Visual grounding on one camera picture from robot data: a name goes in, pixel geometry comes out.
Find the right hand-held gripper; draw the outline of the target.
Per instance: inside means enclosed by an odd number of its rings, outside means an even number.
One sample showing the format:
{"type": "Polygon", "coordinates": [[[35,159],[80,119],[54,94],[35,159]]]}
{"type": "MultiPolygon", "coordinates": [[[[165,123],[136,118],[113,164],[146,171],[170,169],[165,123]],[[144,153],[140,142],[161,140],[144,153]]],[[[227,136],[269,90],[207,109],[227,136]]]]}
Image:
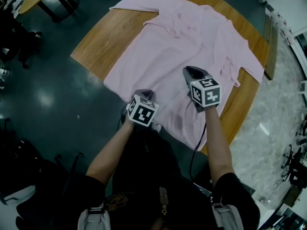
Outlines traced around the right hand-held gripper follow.
{"type": "Polygon", "coordinates": [[[182,70],[188,87],[188,95],[201,113],[206,107],[221,103],[221,85],[204,69],[186,66],[182,70]]]}

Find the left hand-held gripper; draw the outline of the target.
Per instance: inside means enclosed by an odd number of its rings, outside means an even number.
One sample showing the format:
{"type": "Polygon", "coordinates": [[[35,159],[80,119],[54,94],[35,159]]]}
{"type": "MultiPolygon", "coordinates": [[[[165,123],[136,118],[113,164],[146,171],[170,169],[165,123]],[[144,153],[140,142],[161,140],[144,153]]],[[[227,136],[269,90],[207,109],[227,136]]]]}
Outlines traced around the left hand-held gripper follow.
{"type": "Polygon", "coordinates": [[[154,91],[146,89],[136,90],[132,100],[126,107],[129,120],[136,124],[149,127],[159,109],[159,105],[154,102],[154,91]]]}

